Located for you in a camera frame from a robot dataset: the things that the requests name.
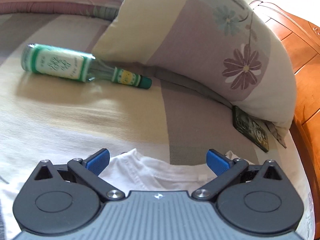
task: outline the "bottle label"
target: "bottle label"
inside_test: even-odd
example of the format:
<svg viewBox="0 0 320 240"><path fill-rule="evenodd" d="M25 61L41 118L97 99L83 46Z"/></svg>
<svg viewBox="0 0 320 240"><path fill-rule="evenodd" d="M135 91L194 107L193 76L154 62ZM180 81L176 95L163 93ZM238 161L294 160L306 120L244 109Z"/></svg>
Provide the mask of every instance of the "bottle label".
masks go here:
<svg viewBox="0 0 320 240"><path fill-rule="evenodd" d="M130 71L126 71L121 68L115 68L112 82L120 83L124 85L134 86L137 87L140 83L141 76L138 74L134 74Z"/></svg>
<svg viewBox="0 0 320 240"><path fill-rule="evenodd" d="M31 56L31 70L86 82L88 68L94 57L69 49L36 44Z"/></svg>

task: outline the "triangular cutout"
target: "triangular cutout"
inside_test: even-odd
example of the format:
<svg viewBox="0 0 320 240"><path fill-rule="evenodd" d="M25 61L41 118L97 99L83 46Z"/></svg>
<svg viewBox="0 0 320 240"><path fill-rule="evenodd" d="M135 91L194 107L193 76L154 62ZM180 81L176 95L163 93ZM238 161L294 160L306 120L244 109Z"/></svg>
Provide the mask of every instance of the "triangular cutout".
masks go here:
<svg viewBox="0 0 320 240"><path fill-rule="evenodd" d="M48 169L47 166L43 166L41 168L41 170L38 172L35 180L41 180L41 179L51 179L52 178L52 175Z"/></svg>
<svg viewBox="0 0 320 240"><path fill-rule="evenodd" d="M276 169L272 166L267 169L267 172L263 177L266 179L282 180Z"/></svg>

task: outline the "teal flower print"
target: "teal flower print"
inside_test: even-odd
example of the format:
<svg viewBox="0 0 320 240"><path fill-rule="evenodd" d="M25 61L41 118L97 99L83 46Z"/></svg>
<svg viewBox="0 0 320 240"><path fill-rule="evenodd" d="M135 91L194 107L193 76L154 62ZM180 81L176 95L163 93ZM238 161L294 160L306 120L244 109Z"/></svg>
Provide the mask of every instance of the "teal flower print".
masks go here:
<svg viewBox="0 0 320 240"><path fill-rule="evenodd" d="M237 26L239 18L235 17L236 12L233 10L229 11L227 6L224 5L223 8L217 7L213 15L216 17L219 30L224 30L225 36L228 36L229 33L234 36L240 31Z"/></svg>

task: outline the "orange wooden furniture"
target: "orange wooden furniture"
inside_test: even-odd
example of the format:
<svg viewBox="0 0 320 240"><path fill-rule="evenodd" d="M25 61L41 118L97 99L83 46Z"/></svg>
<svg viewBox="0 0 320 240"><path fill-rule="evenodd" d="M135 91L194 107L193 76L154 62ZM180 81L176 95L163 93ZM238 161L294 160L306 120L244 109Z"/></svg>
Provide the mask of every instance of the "orange wooden furniture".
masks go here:
<svg viewBox="0 0 320 240"><path fill-rule="evenodd" d="M297 82L297 104L290 128L307 174L320 237L320 27L278 6L253 1L250 6L281 40Z"/></svg>

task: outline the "bottle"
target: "bottle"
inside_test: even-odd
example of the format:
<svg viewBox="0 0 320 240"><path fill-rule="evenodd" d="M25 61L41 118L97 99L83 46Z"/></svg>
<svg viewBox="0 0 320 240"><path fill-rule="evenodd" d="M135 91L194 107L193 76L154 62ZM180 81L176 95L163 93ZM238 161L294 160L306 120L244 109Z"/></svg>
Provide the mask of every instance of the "bottle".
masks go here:
<svg viewBox="0 0 320 240"><path fill-rule="evenodd" d="M81 82L103 79L144 89L152 84L150 78L107 65L92 54L42 44L28 44L24 48L21 66L25 71Z"/></svg>

